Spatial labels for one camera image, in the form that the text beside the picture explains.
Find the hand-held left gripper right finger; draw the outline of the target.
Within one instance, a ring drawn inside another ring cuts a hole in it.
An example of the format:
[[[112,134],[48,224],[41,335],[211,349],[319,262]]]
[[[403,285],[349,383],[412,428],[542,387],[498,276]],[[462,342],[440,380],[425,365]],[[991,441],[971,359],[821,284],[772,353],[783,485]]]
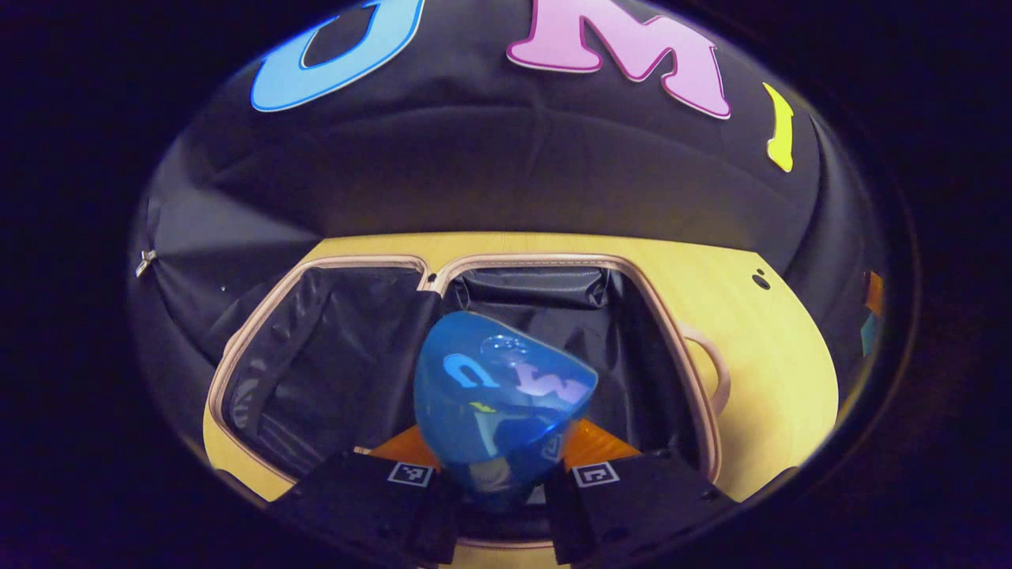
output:
[[[572,568],[632,568],[697,540],[738,505],[679,451],[641,453],[587,419],[543,491],[554,559]]]

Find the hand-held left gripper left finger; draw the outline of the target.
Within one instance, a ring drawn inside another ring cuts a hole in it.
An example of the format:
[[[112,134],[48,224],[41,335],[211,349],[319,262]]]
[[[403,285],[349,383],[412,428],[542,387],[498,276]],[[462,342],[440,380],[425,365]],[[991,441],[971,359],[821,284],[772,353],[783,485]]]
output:
[[[346,432],[269,436],[293,485],[269,514],[373,568],[437,568],[455,558],[460,492],[418,426],[372,448]]]

